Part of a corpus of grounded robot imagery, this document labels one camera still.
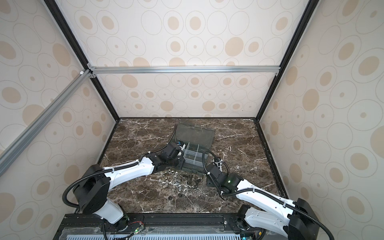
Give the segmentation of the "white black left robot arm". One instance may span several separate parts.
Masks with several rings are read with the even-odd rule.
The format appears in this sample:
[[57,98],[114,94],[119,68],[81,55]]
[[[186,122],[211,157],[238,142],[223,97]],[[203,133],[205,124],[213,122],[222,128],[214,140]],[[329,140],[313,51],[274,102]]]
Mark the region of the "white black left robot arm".
[[125,212],[108,198],[109,191],[142,176],[170,168],[180,170],[185,162],[185,147],[183,142],[168,143],[163,149],[149,152],[140,160],[127,164],[108,168],[91,166],[72,188],[80,212],[85,215],[95,214],[113,225],[121,222]]

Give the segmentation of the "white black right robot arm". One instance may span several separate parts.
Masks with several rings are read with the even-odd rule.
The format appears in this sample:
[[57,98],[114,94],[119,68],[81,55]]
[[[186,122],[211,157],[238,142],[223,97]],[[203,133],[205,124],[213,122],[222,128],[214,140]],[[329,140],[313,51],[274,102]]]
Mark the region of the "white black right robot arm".
[[240,211],[240,222],[246,227],[265,229],[289,240],[317,239],[320,221],[307,201],[273,195],[238,174],[223,173],[213,163],[205,167],[205,172],[222,197],[236,197],[253,205]]

